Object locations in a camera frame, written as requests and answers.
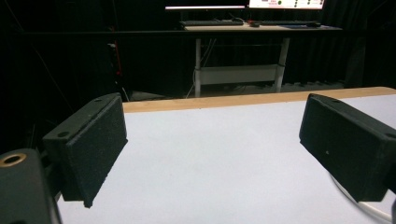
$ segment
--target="white table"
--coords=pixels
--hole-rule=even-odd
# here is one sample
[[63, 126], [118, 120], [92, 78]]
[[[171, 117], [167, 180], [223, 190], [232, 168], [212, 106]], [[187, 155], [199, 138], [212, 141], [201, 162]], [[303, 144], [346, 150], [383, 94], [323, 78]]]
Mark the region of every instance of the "white table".
[[[344, 101], [396, 128], [396, 94]], [[290, 97], [271, 104], [126, 113], [129, 143], [93, 207], [61, 199], [63, 221], [384, 223], [349, 201], [300, 145], [304, 104]], [[390, 193], [374, 205], [390, 212], [394, 197]]]

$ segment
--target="keyboard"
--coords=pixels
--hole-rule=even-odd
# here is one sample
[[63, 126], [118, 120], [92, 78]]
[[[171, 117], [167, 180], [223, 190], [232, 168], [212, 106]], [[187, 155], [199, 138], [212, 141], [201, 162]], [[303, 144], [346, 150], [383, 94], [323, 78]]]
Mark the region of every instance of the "keyboard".
[[183, 26], [237, 26], [243, 25], [242, 21], [181, 21]]
[[307, 25], [312, 23], [312, 21], [260, 21], [260, 25]]

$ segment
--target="desk leg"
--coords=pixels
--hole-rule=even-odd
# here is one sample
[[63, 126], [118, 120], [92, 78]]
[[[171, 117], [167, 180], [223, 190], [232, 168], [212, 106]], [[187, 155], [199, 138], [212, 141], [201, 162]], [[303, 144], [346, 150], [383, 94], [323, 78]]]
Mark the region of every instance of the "desk leg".
[[195, 40], [195, 97], [201, 96], [201, 39]]
[[279, 63], [277, 64], [276, 74], [275, 74], [276, 92], [280, 92], [280, 88], [282, 86], [283, 73], [285, 72], [286, 58], [288, 56], [289, 42], [290, 42], [290, 38], [283, 38], [282, 47], [279, 56]]

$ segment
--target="small hole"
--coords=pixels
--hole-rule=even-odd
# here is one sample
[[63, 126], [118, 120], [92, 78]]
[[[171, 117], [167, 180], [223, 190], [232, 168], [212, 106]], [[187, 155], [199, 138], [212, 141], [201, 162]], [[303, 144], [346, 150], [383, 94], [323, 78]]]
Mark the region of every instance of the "small hole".
[[69, 134], [69, 132], [62, 132], [62, 133], [58, 133], [58, 137], [65, 137]]
[[20, 159], [21, 159], [20, 156], [13, 156], [13, 157], [7, 158], [7, 159], [4, 161], [4, 163], [5, 163], [5, 164], [10, 164], [10, 163], [15, 162], [15, 161], [18, 161], [18, 160], [20, 160]]

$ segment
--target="screen display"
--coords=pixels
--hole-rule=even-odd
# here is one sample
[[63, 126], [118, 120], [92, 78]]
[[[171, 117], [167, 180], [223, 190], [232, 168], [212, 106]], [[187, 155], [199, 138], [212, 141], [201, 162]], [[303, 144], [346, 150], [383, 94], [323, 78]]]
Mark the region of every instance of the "screen display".
[[324, 0], [249, 0], [251, 8], [322, 9]]
[[166, 0], [165, 9], [245, 8], [248, 0]]

